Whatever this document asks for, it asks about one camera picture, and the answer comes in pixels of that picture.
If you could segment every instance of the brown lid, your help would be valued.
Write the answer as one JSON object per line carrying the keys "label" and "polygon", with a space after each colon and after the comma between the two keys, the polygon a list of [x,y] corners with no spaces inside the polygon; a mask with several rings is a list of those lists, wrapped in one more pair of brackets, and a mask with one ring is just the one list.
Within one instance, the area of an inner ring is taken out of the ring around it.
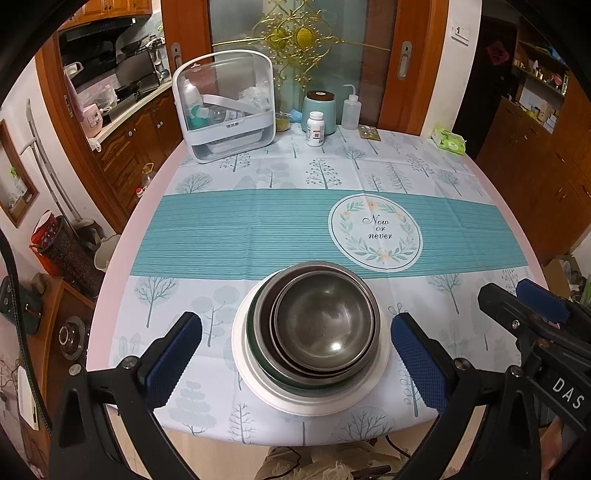
{"label": "brown lid", "polygon": [[318,100],[320,102],[330,102],[331,100],[335,99],[335,94],[330,92],[325,92],[323,90],[310,90],[306,93],[306,96],[310,100]]}

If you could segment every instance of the frying pan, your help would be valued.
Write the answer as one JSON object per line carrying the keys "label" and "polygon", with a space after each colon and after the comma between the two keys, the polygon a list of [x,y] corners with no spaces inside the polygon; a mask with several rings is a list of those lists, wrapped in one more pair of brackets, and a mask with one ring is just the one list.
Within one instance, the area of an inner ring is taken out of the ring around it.
{"label": "frying pan", "polygon": [[132,43],[127,44],[125,47],[121,47],[121,52],[125,53],[126,55],[135,52],[138,48],[141,47],[141,44],[146,39],[146,37],[149,37],[149,35],[144,35],[138,41],[134,41]]}

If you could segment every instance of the teal canister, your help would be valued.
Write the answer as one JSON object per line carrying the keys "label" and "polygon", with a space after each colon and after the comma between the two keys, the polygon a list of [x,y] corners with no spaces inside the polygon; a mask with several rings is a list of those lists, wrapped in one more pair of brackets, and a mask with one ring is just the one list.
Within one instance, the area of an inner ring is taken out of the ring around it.
{"label": "teal canister", "polygon": [[310,112],[322,112],[324,114],[324,134],[330,135],[336,132],[336,102],[335,94],[322,90],[311,90],[304,98],[304,108],[301,113],[301,129],[305,132]]}

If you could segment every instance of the screw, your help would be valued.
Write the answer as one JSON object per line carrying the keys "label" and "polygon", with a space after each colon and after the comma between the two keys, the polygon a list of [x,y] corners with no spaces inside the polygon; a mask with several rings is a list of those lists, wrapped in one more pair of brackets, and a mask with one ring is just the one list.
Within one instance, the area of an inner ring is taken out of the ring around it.
{"label": "screw", "polygon": [[71,376],[75,377],[80,372],[82,372],[82,366],[80,364],[74,364],[70,367],[68,372],[70,373]]}
{"label": "screw", "polygon": [[456,368],[458,370],[468,370],[469,368],[472,368],[472,364],[466,360],[465,358],[456,358],[453,361],[453,364],[456,366]]}
{"label": "screw", "polygon": [[523,376],[523,370],[521,369],[521,367],[518,367],[517,365],[511,365],[509,370],[511,370],[511,375],[513,375],[514,377],[519,378]]}
{"label": "screw", "polygon": [[138,358],[136,356],[130,355],[130,356],[126,356],[122,361],[121,361],[121,366],[123,368],[125,368],[126,370],[129,370],[130,368],[133,368],[137,365],[138,363]]}

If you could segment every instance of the clear plastic lid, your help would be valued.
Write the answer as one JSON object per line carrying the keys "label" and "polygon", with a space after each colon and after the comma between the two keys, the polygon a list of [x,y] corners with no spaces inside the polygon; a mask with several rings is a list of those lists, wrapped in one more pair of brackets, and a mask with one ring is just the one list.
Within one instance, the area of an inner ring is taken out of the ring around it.
{"label": "clear plastic lid", "polygon": [[256,53],[219,52],[186,65],[176,81],[188,131],[273,109],[272,69]]}

